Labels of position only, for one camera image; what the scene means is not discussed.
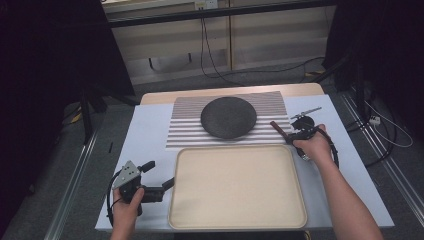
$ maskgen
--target person's right hand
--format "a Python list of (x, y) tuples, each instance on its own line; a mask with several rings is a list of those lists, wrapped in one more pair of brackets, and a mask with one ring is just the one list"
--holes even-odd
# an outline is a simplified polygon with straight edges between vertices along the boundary
[[(324, 124), (319, 124), (318, 127), (325, 131)], [(295, 140), (293, 145), (301, 148), (315, 162), (325, 161), (326, 159), (332, 160), (330, 145), (320, 132), (315, 133), (309, 140)]]

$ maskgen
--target striped placemat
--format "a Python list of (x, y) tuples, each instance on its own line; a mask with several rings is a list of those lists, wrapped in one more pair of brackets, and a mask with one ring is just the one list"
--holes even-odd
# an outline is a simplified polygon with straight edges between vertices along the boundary
[(176, 99), (172, 111), (166, 149), (180, 150), (187, 147), (284, 143), (281, 135), (269, 124), (271, 121), (275, 121), (285, 132), (292, 132), (280, 92), (231, 96), (248, 101), (256, 110), (256, 125), (248, 134), (236, 139), (224, 140), (211, 136), (203, 129), (200, 123), (203, 108), (209, 102), (224, 96), (180, 97)]

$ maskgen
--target wooden tabletop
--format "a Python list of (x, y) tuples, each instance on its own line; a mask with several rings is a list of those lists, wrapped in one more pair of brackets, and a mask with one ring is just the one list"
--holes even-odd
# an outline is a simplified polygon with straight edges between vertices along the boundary
[(299, 84), (283, 84), (255, 87), (235, 87), (235, 88), (217, 88), (188, 90), (175, 92), (147, 93), (141, 99), (140, 104), (164, 104), (174, 103), (178, 97), (198, 97), (198, 96), (219, 96), (247, 93), (261, 93), (280, 91), (283, 97), (286, 96), (312, 96), (323, 95), (324, 91), (317, 83), (299, 83)]

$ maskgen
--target black round plate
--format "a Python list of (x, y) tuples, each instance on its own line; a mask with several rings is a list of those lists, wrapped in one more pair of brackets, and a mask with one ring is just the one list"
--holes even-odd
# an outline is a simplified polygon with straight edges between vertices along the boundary
[(208, 103), (200, 121), (212, 136), (234, 139), (247, 134), (256, 124), (253, 106), (237, 97), (222, 97)]

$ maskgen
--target black curtain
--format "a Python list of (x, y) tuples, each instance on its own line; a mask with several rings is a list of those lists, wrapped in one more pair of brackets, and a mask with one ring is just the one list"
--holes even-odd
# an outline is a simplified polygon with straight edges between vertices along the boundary
[(98, 0), (0, 0), (0, 236), (48, 163), (63, 110), (81, 88), (134, 94), (111, 29), (78, 27), (90, 22), (107, 23)]
[(349, 56), (335, 73), (338, 90), (355, 82), (356, 65), (364, 78), (405, 121), (424, 137), (424, 3), (422, 1), (340, 0), (330, 30), (325, 68)]

